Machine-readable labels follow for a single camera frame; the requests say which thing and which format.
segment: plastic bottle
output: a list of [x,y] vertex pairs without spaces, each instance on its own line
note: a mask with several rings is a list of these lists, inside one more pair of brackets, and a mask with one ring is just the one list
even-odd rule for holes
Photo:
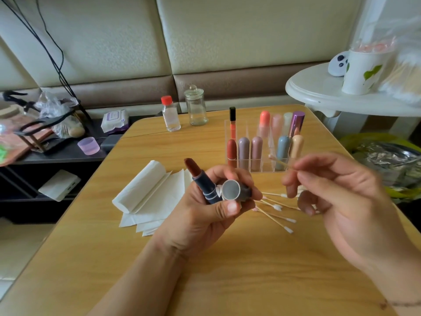
[[161,102],[164,105],[164,108],[162,109],[162,115],[164,116],[167,131],[178,131],[180,128],[182,128],[182,126],[178,120],[177,108],[173,104],[173,98],[170,95],[163,96],[161,97]]

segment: black cap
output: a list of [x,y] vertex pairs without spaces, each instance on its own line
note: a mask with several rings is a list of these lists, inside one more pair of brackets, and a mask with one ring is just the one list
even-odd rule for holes
[[229,108],[229,120],[232,122],[232,121],[235,121],[235,107],[234,106],[231,106],[230,108]]

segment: white power bank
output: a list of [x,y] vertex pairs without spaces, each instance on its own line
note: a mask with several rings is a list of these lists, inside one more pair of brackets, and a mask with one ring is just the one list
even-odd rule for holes
[[80,182],[80,178],[65,170],[59,170],[38,190],[60,202]]

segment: left hand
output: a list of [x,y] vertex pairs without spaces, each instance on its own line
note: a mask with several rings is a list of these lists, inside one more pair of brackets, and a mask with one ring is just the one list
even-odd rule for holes
[[236,201],[207,205],[202,190],[192,182],[151,239],[161,249],[175,251],[184,258],[200,253],[215,243],[237,217],[254,208],[254,200],[263,197],[254,186],[251,174],[244,169],[217,165],[208,169],[206,174],[217,185],[226,180],[236,180],[249,186],[252,189],[252,199],[241,205]]

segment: metallic purple cap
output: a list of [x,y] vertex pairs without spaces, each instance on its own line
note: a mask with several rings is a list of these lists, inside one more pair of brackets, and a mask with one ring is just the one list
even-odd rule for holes
[[291,126],[288,132],[289,137],[293,137],[294,135],[301,133],[301,128],[303,127],[304,122],[304,116],[306,116],[306,113],[302,111],[295,111],[292,113]]

